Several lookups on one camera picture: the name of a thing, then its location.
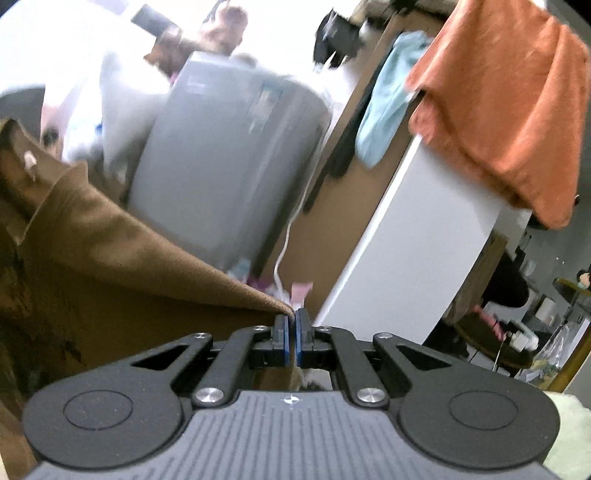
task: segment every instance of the silver screw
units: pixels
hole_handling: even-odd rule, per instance
[[[357,392],[357,398],[365,403],[377,403],[386,398],[386,394],[379,388],[362,388]]]
[[[223,391],[214,387],[201,388],[197,390],[195,397],[203,403],[217,403],[223,398]]]

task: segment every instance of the blue object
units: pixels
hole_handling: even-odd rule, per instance
[[[372,168],[382,159],[412,99],[404,82],[431,42],[425,32],[402,33],[376,80],[355,140],[355,153]]]

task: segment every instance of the orange cloth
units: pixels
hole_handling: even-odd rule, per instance
[[[585,44],[529,0],[460,0],[407,78],[426,95],[409,126],[466,177],[549,228],[577,192]]]

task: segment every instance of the black cloth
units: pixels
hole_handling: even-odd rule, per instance
[[[517,309],[527,303],[530,289],[519,273],[517,265],[507,252],[503,252],[491,280],[482,294],[482,304],[494,301],[499,305]]]

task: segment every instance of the white fabric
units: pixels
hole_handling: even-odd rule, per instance
[[[563,480],[587,480],[591,476],[591,410],[573,395],[547,394],[560,414],[560,432],[544,466]]]
[[[156,117],[168,97],[165,75],[142,58],[108,53],[100,70],[103,168],[107,180],[131,182]]]

